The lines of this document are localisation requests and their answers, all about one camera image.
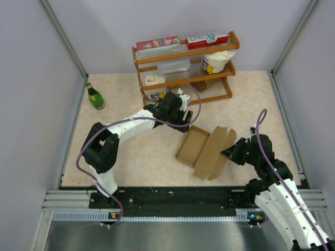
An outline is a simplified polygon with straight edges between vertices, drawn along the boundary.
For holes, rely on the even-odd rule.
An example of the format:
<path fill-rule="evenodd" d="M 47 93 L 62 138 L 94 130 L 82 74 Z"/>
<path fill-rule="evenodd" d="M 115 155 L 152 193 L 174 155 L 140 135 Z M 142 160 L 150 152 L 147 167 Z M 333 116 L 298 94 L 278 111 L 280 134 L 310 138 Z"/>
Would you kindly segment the brown cardboard box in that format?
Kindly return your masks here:
<path fill-rule="evenodd" d="M 234 129 L 217 126 L 212 133 L 209 133 L 193 125 L 175 158 L 192 167 L 194 177 L 201 180 L 215 180 L 221 175 L 227 161 L 221 152 L 232 147 L 236 138 L 237 133 Z"/>

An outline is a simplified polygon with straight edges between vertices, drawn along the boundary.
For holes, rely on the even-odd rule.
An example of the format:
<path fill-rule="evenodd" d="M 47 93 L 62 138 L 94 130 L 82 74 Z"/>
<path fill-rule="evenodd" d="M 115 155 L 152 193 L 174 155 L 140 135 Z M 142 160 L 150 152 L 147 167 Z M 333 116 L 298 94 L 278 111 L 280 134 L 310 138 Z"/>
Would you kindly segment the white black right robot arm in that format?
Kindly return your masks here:
<path fill-rule="evenodd" d="M 287 165 L 275 158 L 267 135 L 241 138 L 221 154 L 235 164 L 254 167 L 258 178 L 245 186 L 244 200 L 265 213 L 289 250 L 334 250 L 334 240 L 311 214 Z"/>

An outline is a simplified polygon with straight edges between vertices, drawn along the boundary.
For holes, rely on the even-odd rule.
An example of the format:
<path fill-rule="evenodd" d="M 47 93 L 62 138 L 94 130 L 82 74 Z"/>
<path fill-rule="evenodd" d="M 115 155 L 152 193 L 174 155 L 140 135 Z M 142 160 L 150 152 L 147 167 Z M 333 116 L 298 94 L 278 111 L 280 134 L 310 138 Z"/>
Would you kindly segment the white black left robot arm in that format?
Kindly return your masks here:
<path fill-rule="evenodd" d="M 187 111 L 191 97 L 183 94 L 181 89 L 177 94 L 168 92 L 154 104 L 145 105 L 134 115 L 110 125 L 95 123 L 80 152 L 80 157 L 91 169 L 100 200 L 107 207 L 114 207 L 119 200 L 116 192 L 117 184 L 112 171 L 116 163 L 118 148 L 129 138 L 149 129 L 167 124 L 180 132 L 188 132 L 191 124 L 192 111 Z"/>

